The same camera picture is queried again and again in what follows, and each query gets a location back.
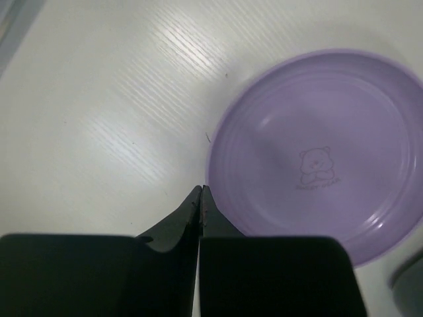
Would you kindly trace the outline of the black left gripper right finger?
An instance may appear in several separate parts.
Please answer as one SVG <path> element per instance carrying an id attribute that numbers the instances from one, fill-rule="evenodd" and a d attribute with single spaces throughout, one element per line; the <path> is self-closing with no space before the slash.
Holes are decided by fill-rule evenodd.
<path id="1" fill-rule="evenodd" d="M 366 316 L 350 258 L 324 236 L 248 237 L 200 199 L 202 316 Z"/>

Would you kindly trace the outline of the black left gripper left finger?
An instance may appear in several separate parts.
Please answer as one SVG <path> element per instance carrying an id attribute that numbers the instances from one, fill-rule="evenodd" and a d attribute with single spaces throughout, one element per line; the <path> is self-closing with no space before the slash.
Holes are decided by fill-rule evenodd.
<path id="1" fill-rule="evenodd" d="M 1 315 L 190 316 L 201 194 L 138 236 L 2 236 Z"/>

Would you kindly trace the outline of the purple plastic plate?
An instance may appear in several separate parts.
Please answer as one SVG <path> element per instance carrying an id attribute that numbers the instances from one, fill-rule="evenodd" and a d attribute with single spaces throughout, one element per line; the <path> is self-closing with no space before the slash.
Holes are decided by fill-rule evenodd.
<path id="1" fill-rule="evenodd" d="M 223 115 L 206 183 L 247 236 L 330 236 L 367 264 L 422 222 L 422 78 L 358 50 L 266 72 Z"/>

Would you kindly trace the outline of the grey plastic bin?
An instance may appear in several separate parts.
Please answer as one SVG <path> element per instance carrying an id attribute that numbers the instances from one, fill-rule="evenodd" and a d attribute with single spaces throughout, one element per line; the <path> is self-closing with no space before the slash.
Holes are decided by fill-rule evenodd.
<path id="1" fill-rule="evenodd" d="M 391 277 L 394 303 L 402 316 L 422 317 L 422 249 L 401 264 Z"/>

